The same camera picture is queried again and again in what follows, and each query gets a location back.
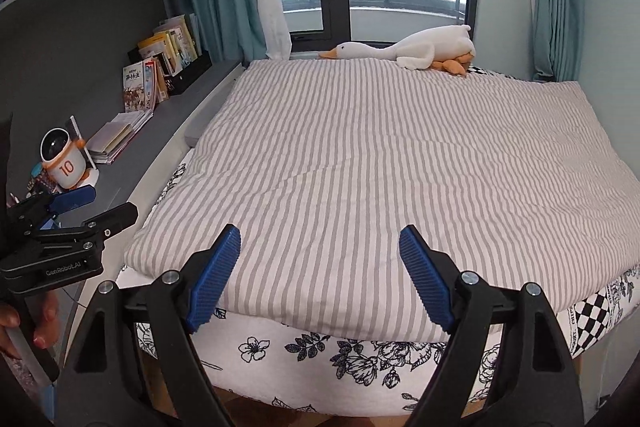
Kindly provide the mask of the grey bedside ledge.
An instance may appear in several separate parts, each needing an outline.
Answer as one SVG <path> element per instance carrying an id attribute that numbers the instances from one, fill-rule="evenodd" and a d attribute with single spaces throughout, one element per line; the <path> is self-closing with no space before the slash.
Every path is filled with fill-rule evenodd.
<path id="1" fill-rule="evenodd" d="M 94 202 L 65 213 L 61 217 L 63 225 L 78 225 L 128 200 L 138 207 L 139 216 L 145 217 L 189 150 L 184 139 L 186 129 L 201 114 L 208 118 L 215 115 L 242 72 L 239 62 L 215 64 L 186 91 L 160 104 L 114 162 L 99 168 Z"/>

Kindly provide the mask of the black book holder with books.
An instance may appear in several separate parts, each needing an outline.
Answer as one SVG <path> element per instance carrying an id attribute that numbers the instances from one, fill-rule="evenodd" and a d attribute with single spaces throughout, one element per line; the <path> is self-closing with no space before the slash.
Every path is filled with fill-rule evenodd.
<path id="1" fill-rule="evenodd" d="M 154 62 L 163 98 L 183 93 L 213 65 L 195 13 L 163 20 L 152 35 L 137 42 L 129 58 Z"/>

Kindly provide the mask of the stack of flat books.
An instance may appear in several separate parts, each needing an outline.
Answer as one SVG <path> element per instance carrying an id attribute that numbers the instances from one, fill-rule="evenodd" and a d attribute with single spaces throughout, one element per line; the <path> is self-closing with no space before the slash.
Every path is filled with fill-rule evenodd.
<path id="1" fill-rule="evenodd" d="M 93 161 L 110 165 L 152 117 L 152 110 L 117 114 L 87 142 L 87 150 Z"/>

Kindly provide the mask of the upright picture books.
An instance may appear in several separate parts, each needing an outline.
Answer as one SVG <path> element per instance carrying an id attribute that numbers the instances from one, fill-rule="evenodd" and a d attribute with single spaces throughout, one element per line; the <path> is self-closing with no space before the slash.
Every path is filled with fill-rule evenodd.
<path id="1" fill-rule="evenodd" d="M 122 69 L 122 101 L 126 113 L 153 112 L 167 101 L 168 88 L 162 62 L 157 56 L 127 65 Z"/>

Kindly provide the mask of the white orange robot toy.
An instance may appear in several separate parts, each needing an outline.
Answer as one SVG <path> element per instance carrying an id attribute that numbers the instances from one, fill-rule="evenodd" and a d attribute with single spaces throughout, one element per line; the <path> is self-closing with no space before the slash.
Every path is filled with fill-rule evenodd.
<path id="1" fill-rule="evenodd" d="M 99 170 L 74 115 L 43 135 L 39 153 L 43 170 L 62 191 L 98 183 Z"/>

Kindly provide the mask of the grey striped white duvet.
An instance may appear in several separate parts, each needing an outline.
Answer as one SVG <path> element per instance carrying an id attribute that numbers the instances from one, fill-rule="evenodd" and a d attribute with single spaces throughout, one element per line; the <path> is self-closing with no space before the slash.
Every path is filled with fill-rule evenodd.
<path id="1" fill-rule="evenodd" d="M 430 341 L 398 242 L 553 309 L 639 261 L 639 183 L 574 82 L 454 77 L 381 60 L 257 61 L 126 249 L 148 277 L 225 225 L 242 251 L 220 303 L 302 331 Z"/>

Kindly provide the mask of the white plush goose toy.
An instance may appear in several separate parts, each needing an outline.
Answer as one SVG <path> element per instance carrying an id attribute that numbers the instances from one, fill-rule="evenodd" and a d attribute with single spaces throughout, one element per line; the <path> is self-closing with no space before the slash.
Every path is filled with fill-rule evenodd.
<path id="1" fill-rule="evenodd" d="M 320 52 L 319 57 L 329 60 L 378 58 L 396 62 L 405 69 L 436 69 L 464 76 L 475 57 L 470 31 L 469 25 L 423 29 L 381 49 L 360 42 L 343 42 L 332 50 Z"/>

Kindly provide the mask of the floral white bed sheet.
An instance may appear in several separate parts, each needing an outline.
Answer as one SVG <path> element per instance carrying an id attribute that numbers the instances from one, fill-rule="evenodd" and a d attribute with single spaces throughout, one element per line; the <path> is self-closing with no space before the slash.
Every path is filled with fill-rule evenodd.
<path id="1" fill-rule="evenodd" d="M 599 145 L 393 139 L 330 160 L 190 150 L 120 280 L 177 268 L 226 222 L 242 254 L 195 347 L 215 386 L 276 407 L 401 416 L 416 406 L 447 337 L 400 260 L 410 223 L 488 283 L 537 282 L 573 357 L 639 304 L 639 182 Z"/>

